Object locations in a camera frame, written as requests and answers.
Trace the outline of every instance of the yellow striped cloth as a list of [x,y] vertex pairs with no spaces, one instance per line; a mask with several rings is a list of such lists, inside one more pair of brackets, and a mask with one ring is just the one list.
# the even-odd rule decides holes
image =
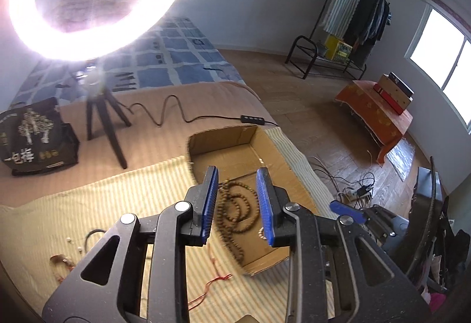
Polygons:
[[[306,157],[279,128],[266,132],[309,190],[321,214],[328,215],[324,212],[328,210],[331,195],[310,169]],[[57,287],[49,266],[51,255],[65,254],[77,263],[82,257],[77,247],[83,245],[88,231],[108,229],[126,212],[133,212],[138,217],[158,214],[182,200],[187,189],[194,184],[189,163],[181,156],[43,197],[19,208],[1,207],[0,260],[23,297],[41,313],[44,303]],[[211,286],[204,303],[190,311],[191,322],[235,322],[245,314],[251,314],[259,322],[283,322],[288,263],[284,261],[250,277],[240,274],[240,268],[221,243],[216,229],[213,229],[209,244],[220,273],[234,276]],[[200,296],[205,284],[215,276],[208,247],[188,248],[188,300]],[[147,283],[148,273],[145,274],[144,285]],[[146,288],[143,288],[142,315],[147,306]],[[328,302],[331,314],[331,293]]]

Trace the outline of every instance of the printed tree logo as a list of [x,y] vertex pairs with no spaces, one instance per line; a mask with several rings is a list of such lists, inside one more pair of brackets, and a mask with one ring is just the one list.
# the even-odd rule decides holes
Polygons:
[[49,131],[54,126],[54,123],[47,119],[45,116],[41,116],[39,113],[28,108],[24,113],[24,119],[18,127],[20,136],[26,137],[28,145],[32,145],[31,135],[43,133],[41,141],[45,144],[49,143]]

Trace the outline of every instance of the red cord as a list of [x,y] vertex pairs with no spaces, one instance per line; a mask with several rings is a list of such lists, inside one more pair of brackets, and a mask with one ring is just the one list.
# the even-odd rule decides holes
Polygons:
[[200,300],[200,299],[201,299],[196,305],[194,305],[193,307],[190,307],[190,308],[188,309],[188,311],[191,311],[191,310],[193,310],[194,308],[197,308],[201,303],[203,303],[204,299],[205,299],[206,296],[208,295],[209,287],[210,287],[214,282],[216,282],[216,281],[226,281],[226,280],[228,280],[228,279],[232,276],[232,274],[227,274],[226,276],[221,276],[221,274],[220,274],[218,268],[216,267],[216,259],[213,258],[213,257],[211,257],[211,247],[210,247],[209,243],[208,243],[208,256],[209,256],[209,259],[211,260],[211,263],[213,264],[213,268],[214,268],[214,270],[215,270],[215,272],[216,272],[217,277],[214,278],[214,279],[212,279],[212,280],[210,280],[208,283],[206,283],[206,285],[204,286],[204,293],[203,293],[202,295],[200,295],[200,296],[199,296],[198,298],[196,298],[196,299],[193,299],[191,302],[188,302],[188,305],[190,305],[190,304],[196,302],[197,300]]

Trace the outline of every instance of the black metal rack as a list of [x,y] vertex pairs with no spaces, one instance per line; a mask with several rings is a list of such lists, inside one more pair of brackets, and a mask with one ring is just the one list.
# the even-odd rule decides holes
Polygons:
[[[317,18],[316,25],[312,29],[312,32],[311,32],[310,36],[306,37],[304,35],[300,35],[294,40],[293,44],[291,45],[291,49],[290,49],[290,52],[288,54],[288,57],[286,58],[286,61],[284,63],[285,64],[291,63],[298,70],[300,70],[303,73],[303,76],[302,76],[303,80],[305,80],[309,74],[317,75],[317,76],[324,76],[324,77],[333,77],[333,78],[342,78],[342,79],[352,78],[352,79],[355,79],[355,80],[361,80],[364,73],[366,72],[366,68],[367,68],[366,64],[364,65],[363,68],[360,68],[360,67],[356,66],[350,59],[348,59],[344,63],[339,62],[339,61],[333,61],[333,60],[326,59],[322,56],[319,56],[319,51],[317,49],[317,45],[316,45],[315,42],[312,41],[312,37],[314,35],[314,32],[316,31],[317,27],[319,26],[319,23],[322,19],[322,15],[324,14],[324,11],[326,10],[328,2],[329,2],[329,0],[326,0],[324,2],[324,5],[322,6],[319,17]],[[310,46],[306,47],[306,46],[299,45],[298,42],[301,41],[301,40],[304,40],[305,42],[308,42],[310,44]],[[300,62],[300,61],[293,61],[291,58],[293,56],[293,52],[295,51],[295,49],[299,49],[304,54],[309,56],[310,57],[309,63],[305,63],[305,62],[303,63],[303,62]],[[329,65],[318,64],[318,61],[322,61],[324,63],[329,63]],[[306,67],[305,70],[303,70],[298,64],[304,64],[304,65],[307,65],[307,67]],[[335,71],[338,71],[338,74],[335,75],[335,74],[324,74],[324,73],[319,73],[319,72],[311,72],[311,69],[313,68],[313,66],[335,70]],[[360,76],[357,78],[354,75],[352,75],[348,71],[349,68],[351,68],[353,70],[356,70],[356,71],[360,71],[361,72]]]

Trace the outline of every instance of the metal bolt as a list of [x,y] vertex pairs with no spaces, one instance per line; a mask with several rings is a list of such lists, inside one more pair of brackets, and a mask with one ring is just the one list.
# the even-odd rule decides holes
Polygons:
[[132,224],[135,219],[136,216],[131,213],[123,214],[120,218],[122,224]]
[[340,216],[339,220],[340,220],[340,223],[345,226],[350,226],[354,222],[353,218],[350,216]]
[[288,202],[284,208],[289,212],[297,212],[301,207],[296,202]]
[[180,201],[175,204],[175,210],[178,212],[185,212],[190,208],[189,202],[186,201]]

